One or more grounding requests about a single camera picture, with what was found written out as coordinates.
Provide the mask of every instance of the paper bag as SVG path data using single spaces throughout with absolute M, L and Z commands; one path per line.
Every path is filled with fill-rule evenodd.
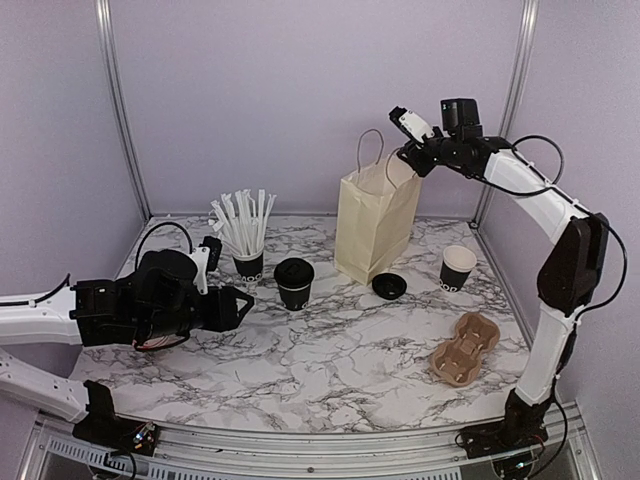
M 340 182 L 336 268 L 363 285 L 405 250 L 422 179 L 390 155 Z

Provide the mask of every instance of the cup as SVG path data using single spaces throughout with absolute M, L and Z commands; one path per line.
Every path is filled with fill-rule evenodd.
M 243 282 L 255 283 L 262 279 L 262 269 L 264 266 L 264 250 L 252 255 L 233 257 L 236 270 L 240 274 Z
M 307 306 L 314 275 L 311 264 L 301 258 L 287 258 L 278 264 L 273 277 L 287 310 L 298 311 Z
M 446 292 L 459 291 L 477 263 L 475 253 L 462 245 L 445 248 L 440 269 L 440 288 Z

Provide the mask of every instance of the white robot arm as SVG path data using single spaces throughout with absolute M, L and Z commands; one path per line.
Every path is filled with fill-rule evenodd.
M 147 252 L 131 275 L 116 281 L 69 287 L 67 277 L 45 295 L 0 297 L 0 345 L 120 343 L 152 351 L 186 341 L 194 328 L 232 330 L 254 301 L 234 287 L 208 287 L 207 272 L 215 270 L 221 248 L 207 237 L 190 255 Z M 246 302 L 239 310 L 237 299 Z M 172 336 L 179 340 L 166 345 Z M 76 424 L 77 438 L 153 452 L 146 424 L 118 417 L 109 389 L 98 383 L 58 377 L 0 349 L 0 391 Z
M 507 399 L 504 420 L 460 432 L 467 456 L 476 458 L 547 440 L 544 414 L 555 400 L 557 376 L 573 350 L 578 317 L 600 280 L 612 230 L 604 216 L 565 194 L 504 138 L 484 136 L 475 100 L 443 100 L 441 113 L 449 137 L 424 121 L 421 126 L 420 117 L 404 108 L 390 112 L 390 120 L 409 138 L 398 157 L 421 177 L 443 165 L 513 195 L 554 245 L 538 274 L 540 320 L 531 354 Z M 433 134 L 414 135 L 423 131 Z

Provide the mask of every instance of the purple wall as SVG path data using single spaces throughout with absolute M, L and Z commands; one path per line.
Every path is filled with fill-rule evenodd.
M 512 137 L 541 133 L 567 157 L 561 186 L 604 212 L 625 239 L 630 275 L 619 299 L 588 315 L 563 379 L 564 398 L 577 398 L 604 478 L 640 478 L 638 292 L 640 223 L 640 4 L 543 2 L 525 98 Z M 550 150 L 525 153 L 552 176 Z M 503 195 L 484 231 L 527 319 L 537 322 L 536 272 L 550 245 Z M 596 299 L 617 285 L 620 254 L 612 239 Z
M 155 212 L 206 212 L 220 193 L 259 186 L 279 194 L 281 212 L 336 212 L 360 133 L 381 129 L 387 151 L 404 143 L 387 117 L 394 106 L 439 124 L 441 99 L 473 96 L 487 131 L 497 130 L 522 5 L 138 0 L 112 9 Z M 470 218 L 479 190 L 443 169 L 419 210 Z
M 118 140 L 92 2 L 0 5 L 0 294 L 113 276 L 142 227 Z M 77 350 L 13 347 L 68 374 Z M 0 478 L 35 411 L 0 396 Z

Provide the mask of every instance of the marble surface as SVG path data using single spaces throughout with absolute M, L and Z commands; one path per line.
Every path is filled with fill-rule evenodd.
M 194 242 L 211 234 L 204 217 L 172 220 L 185 225 Z M 416 220 L 409 247 L 390 269 L 408 283 L 395 302 L 333 268 L 335 224 L 331 217 L 270 220 L 266 278 L 248 289 L 256 306 L 237 330 L 196 331 L 182 346 L 157 353 L 86 348 L 72 378 L 109 386 L 122 414 L 239 430 L 391 431 L 502 415 L 528 350 L 467 224 Z M 451 244 L 468 246 L 479 260 L 458 293 L 438 284 L 441 252 Z M 167 228 L 147 247 L 185 245 L 180 232 Z M 290 256 L 306 258 L 316 271 L 311 301 L 301 312 L 285 310 L 272 276 Z M 132 258 L 122 273 L 131 267 Z M 245 288 L 227 252 L 209 280 Z M 496 322 L 501 339 L 478 379 L 456 389 L 429 371 L 428 357 L 468 311 Z

